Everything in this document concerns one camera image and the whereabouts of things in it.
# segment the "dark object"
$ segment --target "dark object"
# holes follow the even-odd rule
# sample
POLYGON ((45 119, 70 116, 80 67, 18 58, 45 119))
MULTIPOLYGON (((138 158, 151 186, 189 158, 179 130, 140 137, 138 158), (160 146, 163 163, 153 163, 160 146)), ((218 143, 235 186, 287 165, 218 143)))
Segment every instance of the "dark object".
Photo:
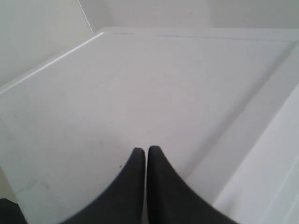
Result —
POLYGON ((149 148, 146 190, 150 224, 235 224, 185 184, 158 146, 149 148))
POLYGON ((0 223, 1 224, 27 224, 18 204, 6 198, 0 199, 0 223))
POLYGON ((135 148, 122 171, 94 202, 63 224, 140 224, 145 155, 135 148))

